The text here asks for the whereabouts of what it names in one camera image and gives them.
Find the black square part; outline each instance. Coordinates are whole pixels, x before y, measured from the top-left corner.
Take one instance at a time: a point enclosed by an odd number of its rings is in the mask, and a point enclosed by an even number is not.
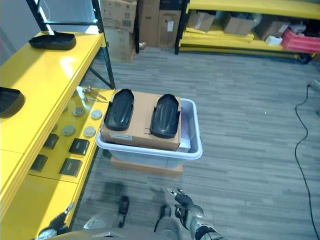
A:
[[[41,172],[46,164],[47,159],[48,159],[47,156],[38,154],[38,156],[36,156],[30,169]]]
[[[59,174],[77,177],[81,165],[82,165],[82,161],[80,160],[66,158],[64,160],[62,168],[60,169]]]
[[[49,149],[54,149],[58,139],[59,136],[57,134],[50,133],[43,146]]]
[[[75,138],[69,149],[72,154],[86,155],[90,142],[86,139]]]

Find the storage rack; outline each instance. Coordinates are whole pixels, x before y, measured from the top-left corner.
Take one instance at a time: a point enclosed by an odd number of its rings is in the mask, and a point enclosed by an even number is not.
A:
[[[260,13],[320,20],[320,4],[315,2],[299,0],[185,0],[175,41],[175,54],[178,54],[179,51],[201,51],[294,58],[302,56],[299,52],[285,50],[281,45],[268,45],[259,39],[241,42],[226,40],[223,35],[215,37],[215,39],[212,39],[208,34],[202,34],[203,36],[199,37],[199,34],[186,31],[190,10]]]
[[[65,210],[70,202],[77,204],[88,170],[97,149],[96,136],[103,121],[93,120],[91,112],[105,113],[115,91],[115,83],[106,45],[98,0],[91,0],[95,22],[44,21],[38,12],[39,2],[26,0],[42,32],[46,25],[96,25],[98,34],[73,32],[76,45],[70,50],[35,49],[28,43],[0,68],[1,86],[18,89],[25,96],[23,107],[13,116],[1,119],[1,239],[32,239],[50,221]],[[102,50],[109,81],[91,64]],[[110,89],[94,89],[107,100],[84,102],[83,88],[77,87],[87,70]],[[75,107],[85,114],[73,115]],[[75,133],[64,136],[61,130],[74,125]],[[93,137],[84,136],[84,128],[93,126]],[[53,149],[43,145],[50,133],[59,136]],[[87,139],[86,155],[69,152],[74,138]],[[30,170],[38,154],[48,158],[41,172]],[[65,158],[81,160],[77,176],[59,174]],[[73,209],[66,219],[70,224]]]

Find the yellow shelf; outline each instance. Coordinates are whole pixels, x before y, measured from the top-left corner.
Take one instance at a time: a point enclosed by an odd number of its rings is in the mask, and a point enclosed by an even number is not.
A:
[[[220,10],[320,20],[320,4],[302,0],[190,0],[194,10]]]
[[[81,99],[83,87],[77,87],[78,95],[68,102],[68,110],[63,112],[57,121],[57,129],[52,133],[59,139],[53,149],[42,148],[39,154],[48,157],[41,172],[29,170],[22,185],[18,189],[10,208],[7,210],[1,222],[1,239],[32,239],[50,221],[60,214],[69,203],[76,205],[86,180],[88,170],[97,149],[96,137],[99,127],[104,119],[93,120],[91,112],[101,110],[104,114],[108,103],[93,102],[84,103]],[[114,90],[94,89],[108,100],[111,99]],[[83,107],[85,114],[75,117],[72,113],[75,107]],[[65,125],[74,125],[75,133],[72,136],[64,136],[61,130]],[[87,138],[83,135],[84,128],[93,126],[96,134]],[[74,138],[87,139],[90,142],[85,156],[69,153],[69,148]],[[65,158],[82,161],[77,177],[59,174]],[[66,219],[70,224],[75,206]]]
[[[291,52],[283,49],[281,45],[268,45],[262,40],[253,39],[251,41],[226,39],[224,35],[212,37],[210,35],[193,33],[185,31],[180,40],[180,46],[208,46],[215,48],[235,48],[247,50],[263,50],[263,51],[281,51]]]
[[[48,149],[43,147],[39,154],[45,155],[48,157],[43,169],[41,172],[30,170],[29,174],[39,177],[45,177],[50,179],[68,181],[72,183],[78,183],[82,177],[82,172],[86,168],[86,164],[89,160],[89,154],[82,156],[78,154],[72,154],[69,152],[71,144],[73,143],[74,138],[78,139],[86,139],[90,142],[87,152],[90,153],[92,149],[96,146],[96,136],[99,131],[99,127],[103,121],[103,117],[99,120],[93,120],[91,118],[91,112],[94,110],[101,110],[104,114],[107,111],[108,103],[104,102],[94,102],[94,103],[84,103],[82,93],[83,87],[78,86],[77,92],[80,95],[72,97],[67,104],[67,111],[63,112],[57,121],[57,129],[53,131],[53,134],[59,136],[59,139],[54,146],[54,149]],[[106,90],[106,89],[94,89],[99,92],[101,95],[105,96],[108,100],[111,99],[114,90]],[[85,114],[81,117],[76,117],[73,115],[73,109],[77,107],[82,107],[85,109]],[[75,128],[75,133],[71,136],[64,136],[61,131],[66,125],[73,125]],[[85,137],[84,129],[88,126],[92,126],[95,128],[95,135],[93,137]],[[61,167],[64,164],[66,158],[77,159],[82,161],[82,166],[79,170],[78,176],[68,176],[59,174]]]
[[[1,219],[99,48],[105,46],[102,33],[74,34],[71,50],[35,49],[27,43],[0,68],[0,85],[25,96],[18,113],[0,120],[1,154],[20,154],[1,158],[1,175],[7,177],[1,178]]]

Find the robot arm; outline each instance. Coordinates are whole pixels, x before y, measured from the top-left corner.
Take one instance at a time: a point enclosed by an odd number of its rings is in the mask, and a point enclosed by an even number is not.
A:
[[[177,192],[166,188],[174,199],[179,203],[175,205],[175,216],[180,219],[181,224],[190,232],[192,240],[227,240],[220,235],[211,221],[205,215],[203,209],[195,205],[192,199],[178,189]]]

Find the cardboard box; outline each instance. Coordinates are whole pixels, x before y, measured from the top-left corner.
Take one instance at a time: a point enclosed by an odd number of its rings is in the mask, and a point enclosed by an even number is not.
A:
[[[103,26],[134,32],[137,2],[123,0],[101,0]]]
[[[160,0],[160,10],[182,10],[184,0]]]
[[[106,45],[112,62],[131,62],[136,53],[133,33],[116,28],[104,28]]]
[[[184,169],[182,164],[177,166],[176,168],[164,168],[164,167],[151,166],[151,165],[140,164],[140,163],[119,161],[115,159],[113,156],[111,157],[110,162],[116,169],[137,171],[140,173],[155,174],[155,175],[167,176],[167,177],[180,176]]]
[[[162,95],[132,92],[134,95],[133,113],[129,128],[125,131],[113,131],[108,129],[104,121],[100,127],[102,139],[105,142],[124,144],[152,149],[176,151],[180,145],[181,116],[178,129],[173,138],[160,138],[150,133],[150,124],[154,107]]]
[[[139,1],[139,42],[156,47],[160,0]]]
[[[254,31],[261,40],[265,41],[269,36],[281,37],[289,25],[290,21],[284,17],[263,15],[260,24],[254,28]]]
[[[179,10],[159,11],[157,47],[173,48],[175,46],[180,16]]]
[[[204,11],[192,10],[189,15],[187,27],[198,29],[208,32],[212,23],[214,22],[215,15],[209,14]]]
[[[230,12],[221,20],[223,31],[227,34],[248,35],[254,27],[253,19],[234,17]]]

